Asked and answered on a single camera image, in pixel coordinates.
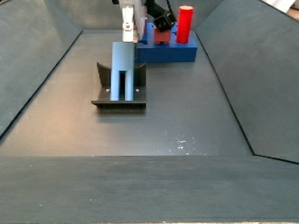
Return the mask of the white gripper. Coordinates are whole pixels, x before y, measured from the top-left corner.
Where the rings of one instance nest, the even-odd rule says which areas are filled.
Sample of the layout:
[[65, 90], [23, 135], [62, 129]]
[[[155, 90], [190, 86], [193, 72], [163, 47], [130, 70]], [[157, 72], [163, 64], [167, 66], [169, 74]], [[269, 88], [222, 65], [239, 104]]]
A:
[[135, 40], [135, 31], [138, 39], [142, 40], [146, 32], [146, 19], [147, 19], [147, 0], [119, 0], [119, 5], [134, 5], [125, 6], [122, 8], [123, 13], [123, 41], [133, 42]]

